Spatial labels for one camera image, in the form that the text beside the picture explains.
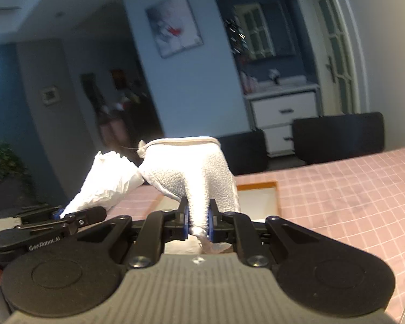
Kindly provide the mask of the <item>white fluffy towel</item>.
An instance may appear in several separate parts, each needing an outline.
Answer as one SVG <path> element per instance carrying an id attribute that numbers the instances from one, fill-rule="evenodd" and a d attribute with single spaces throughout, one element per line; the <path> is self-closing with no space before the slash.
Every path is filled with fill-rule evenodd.
<path id="1" fill-rule="evenodd" d="M 209 240 L 209 205 L 214 199 L 222 213 L 239 212 L 235 177 L 231 173 L 214 137 L 161 138 L 139 142 L 138 155 L 143 159 L 139 171 L 143 178 L 163 195 L 188 200 L 189 236 L 185 241 L 171 241 L 165 252 L 177 255 L 218 255 L 229 252 L 227 242 Z"/>

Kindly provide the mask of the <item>white plastic bag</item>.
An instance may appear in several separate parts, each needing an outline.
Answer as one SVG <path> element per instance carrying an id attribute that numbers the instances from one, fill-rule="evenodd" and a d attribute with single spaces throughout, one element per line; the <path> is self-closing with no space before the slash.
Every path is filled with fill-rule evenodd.
<path id="1" fill-rule="evenodd" d="M 107 211 L 145 182 L 138 167 L 115 151 L 95 155 L 81 189 L 60 214 L 63 219 L 94 207 Z"/>

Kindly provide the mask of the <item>green potted plant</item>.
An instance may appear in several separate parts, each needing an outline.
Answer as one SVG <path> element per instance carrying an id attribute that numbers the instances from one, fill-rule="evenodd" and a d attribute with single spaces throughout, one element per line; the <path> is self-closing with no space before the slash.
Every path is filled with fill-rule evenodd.
<path id="1" fill-rule="evenodd" d="M 29 195 L 34 193 L 34 182 L 25 163 L 6 143 L 0 143 L 0 183 L 7 178 L 16 178 L 22 183 L 23 191 Z"/>

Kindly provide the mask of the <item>black chair left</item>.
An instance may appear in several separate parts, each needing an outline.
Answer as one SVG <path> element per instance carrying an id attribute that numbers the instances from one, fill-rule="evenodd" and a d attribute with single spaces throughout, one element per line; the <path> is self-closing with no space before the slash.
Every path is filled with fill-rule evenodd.
<path id="1" fill-rule="evenodd" d="M 233 175 L 261 173 L 268 168 L 269 158 L 262 130 L 225 135 L 217 140 Z"/>

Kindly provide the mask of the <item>black chair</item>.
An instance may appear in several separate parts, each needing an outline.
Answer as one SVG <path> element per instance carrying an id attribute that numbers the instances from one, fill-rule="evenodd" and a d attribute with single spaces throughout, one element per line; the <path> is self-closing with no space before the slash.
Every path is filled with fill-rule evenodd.
<path id="1" fill-rule="evenodd" d="M 217 140 L 233 175 L 261 173 L 268 168 L 269 158 L 262 130 L 225 135 Z"/>
<path id="2" fill-rule="evenodd" d="M 296 119 L 293 151 L 306 165 L 378 154 L 385 149 L 382 113 L 359 113 Z"/>

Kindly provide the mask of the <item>black chair right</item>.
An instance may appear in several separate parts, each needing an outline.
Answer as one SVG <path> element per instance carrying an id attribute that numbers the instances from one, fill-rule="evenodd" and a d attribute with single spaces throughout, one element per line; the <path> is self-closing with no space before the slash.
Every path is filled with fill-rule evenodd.
<path id="1" fill-rule="evenodd" d="M 359 113 L 296 119 L 293 151 L 306 165 L 378 154 L 385 149 L 382 113 Z"/>

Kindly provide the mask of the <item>pink checkered tablecloth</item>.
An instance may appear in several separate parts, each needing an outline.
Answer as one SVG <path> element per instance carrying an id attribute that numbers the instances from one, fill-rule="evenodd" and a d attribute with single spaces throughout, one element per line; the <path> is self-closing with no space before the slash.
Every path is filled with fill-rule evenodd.
<path id="1" fill-rule="evenodd" d="M 387 313 L 400 320 L 405 309 L 405 148 L 236 178 L 239 185 L 270 181 L 278 185 L 282 218 L 389 264 L 396 290 Z"/>

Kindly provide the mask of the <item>white drawer cabinet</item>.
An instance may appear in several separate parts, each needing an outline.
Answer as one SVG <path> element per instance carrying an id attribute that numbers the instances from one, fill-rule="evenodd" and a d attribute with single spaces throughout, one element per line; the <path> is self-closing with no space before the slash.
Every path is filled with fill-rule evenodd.
<path id="1" fill-rule="evenodd" d="M 244 96 L 253 130 L 262 130 L 267 153 L 278 157 L 293 153 L 292 123 L 296 119 L 322 114 L 316 83 L 270 86 Z"/>

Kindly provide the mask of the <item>white framed door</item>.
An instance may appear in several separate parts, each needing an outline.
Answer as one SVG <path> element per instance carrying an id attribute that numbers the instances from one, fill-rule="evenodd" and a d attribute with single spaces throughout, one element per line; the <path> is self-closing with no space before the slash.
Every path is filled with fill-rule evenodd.
<path id="1" fill-rule="evenodd" d="M 361 62 L 355 60 L 357 47 L 350 37 L 350 21 L 340 0 L 312 0 L 326 55 L 324 68 L 329 77 L 325 93 L 333 115 L 367 112 Z"/>

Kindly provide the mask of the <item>small framed wall picture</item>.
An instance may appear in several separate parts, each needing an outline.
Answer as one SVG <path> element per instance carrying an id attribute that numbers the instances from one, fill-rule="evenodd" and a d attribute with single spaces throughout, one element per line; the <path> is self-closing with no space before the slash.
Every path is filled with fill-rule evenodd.
<path id="1" fill-rule="evenodd" d="M 41 91 L 41 97 L 44 105 L 46 106 L 50 106 L 52 104 L 60 102 L 60 94 L 58 87 L 51 86 L 43 89 Z"/>

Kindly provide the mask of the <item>white framed wall mirror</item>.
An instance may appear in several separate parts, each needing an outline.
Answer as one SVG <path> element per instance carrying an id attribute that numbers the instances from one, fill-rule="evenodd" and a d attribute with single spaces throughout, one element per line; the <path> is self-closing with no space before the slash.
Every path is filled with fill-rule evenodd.
<path id="1" fill-rule="evenodd" d="M 292 34 L 279 0 L 236 4 L 232 11 L 252 61 L 295 56 Z"/>

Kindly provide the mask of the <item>wine glass wall painting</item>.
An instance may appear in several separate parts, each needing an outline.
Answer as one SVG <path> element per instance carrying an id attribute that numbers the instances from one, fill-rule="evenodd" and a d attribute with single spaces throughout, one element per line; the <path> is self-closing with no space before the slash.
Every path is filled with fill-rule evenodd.
<path id="1" fill-rule="evenodd" d="M 200 30 L 188 0 L 163 0 L 145 10 L 160 57 L 203 45 Z"/>

